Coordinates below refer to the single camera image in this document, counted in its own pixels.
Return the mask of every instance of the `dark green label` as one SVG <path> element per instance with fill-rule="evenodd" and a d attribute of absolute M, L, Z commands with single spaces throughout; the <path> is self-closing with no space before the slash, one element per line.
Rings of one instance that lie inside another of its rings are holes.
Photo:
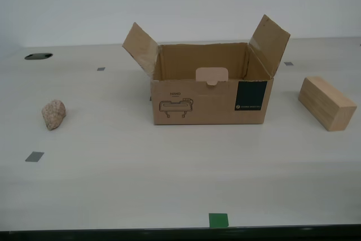
<path fill-rule="evenodd" d="M 261 110 L 267 81 L 239 81 L 235 111 Z"/>

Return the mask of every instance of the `box flap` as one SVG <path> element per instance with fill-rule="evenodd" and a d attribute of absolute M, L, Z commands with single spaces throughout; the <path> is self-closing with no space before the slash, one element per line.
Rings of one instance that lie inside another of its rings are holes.
<path fill-rule="evenodd" d="M 158 56 L 158 44 L 134 23 L 123 43 L 124 49 L 150 77 L 153 76 Z"/>
<path fill-rule="evenodd" d="M 289 37 L 288 32 L 264 15 L 249 41 L 250 48 L 271 77 L 274 77 L 277 72 Z"/>

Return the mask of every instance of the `gray tape marker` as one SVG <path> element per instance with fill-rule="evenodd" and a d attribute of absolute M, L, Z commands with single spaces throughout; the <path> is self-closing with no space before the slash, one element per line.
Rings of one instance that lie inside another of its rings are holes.
<path fill-rule="evenodd" d="M 38 162 L 43 156 L 43 152 L 32 152 L 29 157 L 25 160 L 26 162 Z"/>

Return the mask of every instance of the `white wall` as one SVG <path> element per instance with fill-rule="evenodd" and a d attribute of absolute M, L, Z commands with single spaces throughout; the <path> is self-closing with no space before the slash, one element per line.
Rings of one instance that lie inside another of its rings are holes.
<path fill-rule="evenodd" d="M 1 0 L 0 27 L 22 46 L 121 43 L 134 21 L 162 42 L 234 40 L 263 14 L 294 38 L 361 36 L 361 0 Z"/>

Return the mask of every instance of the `printed product illustration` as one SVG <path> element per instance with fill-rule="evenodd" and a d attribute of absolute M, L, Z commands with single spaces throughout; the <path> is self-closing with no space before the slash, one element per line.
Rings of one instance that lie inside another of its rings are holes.
<path fill-rule="evenodd" d="M 159 111 L 165 112 L 168 118 L 170 118 L 169 112 L 184 112 L 182 118 L 184 118 L 187 112 L 193 110 L 193 100 L 191 98 L 183 98 L 179 102 L 161 101 L 159 103 Z"/>

